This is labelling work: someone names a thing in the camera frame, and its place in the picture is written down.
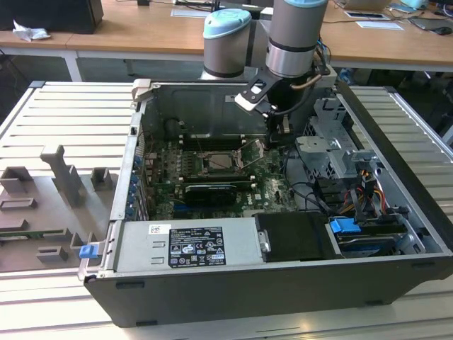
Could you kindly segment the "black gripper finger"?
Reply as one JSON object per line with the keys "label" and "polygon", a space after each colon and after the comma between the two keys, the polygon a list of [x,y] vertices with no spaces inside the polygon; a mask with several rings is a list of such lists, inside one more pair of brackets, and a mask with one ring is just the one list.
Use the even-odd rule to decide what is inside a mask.
{"label": "black gripper finger", "polygon": [[289,115],[272,115],[267,120],[267,146],[285,146],[294,142]]}

